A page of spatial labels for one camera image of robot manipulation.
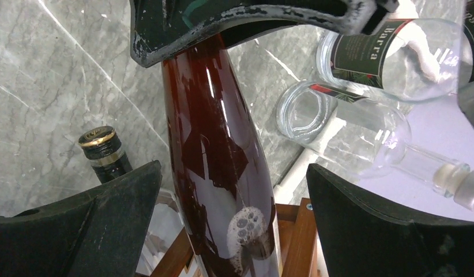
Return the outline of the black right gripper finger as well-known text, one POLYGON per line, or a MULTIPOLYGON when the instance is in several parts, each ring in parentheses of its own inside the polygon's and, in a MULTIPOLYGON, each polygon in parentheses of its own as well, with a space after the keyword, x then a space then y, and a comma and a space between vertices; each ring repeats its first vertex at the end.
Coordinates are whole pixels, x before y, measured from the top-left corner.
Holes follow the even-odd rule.
POLYGON ((457 103, 461 112, 474 129, 474 81, 458 90, 457 103))
POLYGON ((375 34, 397 1, 131 1, 131 58, 149 68, 214 35, 227 48, 296 25, 375 34))

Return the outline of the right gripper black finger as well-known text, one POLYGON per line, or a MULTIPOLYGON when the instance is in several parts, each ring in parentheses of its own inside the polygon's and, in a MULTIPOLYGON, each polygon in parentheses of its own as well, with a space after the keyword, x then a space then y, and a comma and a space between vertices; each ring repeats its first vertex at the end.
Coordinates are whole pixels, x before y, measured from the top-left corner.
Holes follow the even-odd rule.
POLYGON ((474 276, 474 222, 395 203, 319 164, 306 179, 330 276, 474 276))
POLYGON ((0 216, 0 276, 134 276, 161 178, 155 160, 63 200, 0 216))

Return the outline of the clear glass bottle silver cap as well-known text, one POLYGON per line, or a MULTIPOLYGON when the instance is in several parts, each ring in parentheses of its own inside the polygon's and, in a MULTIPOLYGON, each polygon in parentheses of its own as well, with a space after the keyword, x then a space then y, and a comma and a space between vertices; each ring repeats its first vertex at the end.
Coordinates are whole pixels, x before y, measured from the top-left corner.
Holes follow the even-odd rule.
POLYGON ((433 100, 457 90, 461 33, 459 23, 421 18, 413 1, 400 1, 375 35, 322 37, 317 71, 327 83, 354 92, 433 100))

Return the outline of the clear glass bottle white cap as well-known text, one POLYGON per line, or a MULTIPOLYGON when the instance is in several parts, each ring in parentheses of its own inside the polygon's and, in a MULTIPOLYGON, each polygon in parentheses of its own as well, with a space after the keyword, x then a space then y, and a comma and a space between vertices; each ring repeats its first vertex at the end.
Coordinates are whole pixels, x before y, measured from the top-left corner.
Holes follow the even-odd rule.
POLYGON ((413 144, 410 124, 397 108, 303 80, 281 95, 276 120, 287 139, 336 162, 355 178, 400 171, 474 211, 474 169, 413 144))

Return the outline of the dark red wine bottle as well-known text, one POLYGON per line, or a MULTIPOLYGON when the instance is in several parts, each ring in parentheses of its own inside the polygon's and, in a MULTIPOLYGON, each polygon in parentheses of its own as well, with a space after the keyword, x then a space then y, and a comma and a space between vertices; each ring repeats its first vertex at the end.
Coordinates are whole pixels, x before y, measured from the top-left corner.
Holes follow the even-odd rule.
POLYGON ((162 73, 175 193, 203 275, 280 276, 268 165, 222 38, 162 73))

